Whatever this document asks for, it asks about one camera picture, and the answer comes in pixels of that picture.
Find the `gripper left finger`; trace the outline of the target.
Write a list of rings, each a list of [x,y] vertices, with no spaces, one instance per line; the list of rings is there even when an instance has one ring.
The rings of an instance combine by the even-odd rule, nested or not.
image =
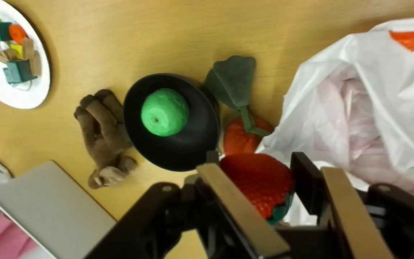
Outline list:
[[[221,201],[235,234],[252,259],[291,257],[288,241],[267,223],[218,164],[203,164],[198,168],[198,172]]]

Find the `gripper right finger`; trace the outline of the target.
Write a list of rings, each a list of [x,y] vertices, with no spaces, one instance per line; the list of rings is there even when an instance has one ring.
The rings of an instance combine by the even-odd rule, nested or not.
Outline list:
[[[341,168],[324,167],[327,191],[337,227],[344,233],[354,259],[393,259],[361,197]]]

